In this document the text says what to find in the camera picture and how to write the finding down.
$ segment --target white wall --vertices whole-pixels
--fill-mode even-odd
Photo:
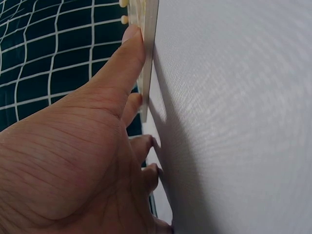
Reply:
[[[154,62],[176,233],[312,233],[312,1],[160,0]]]

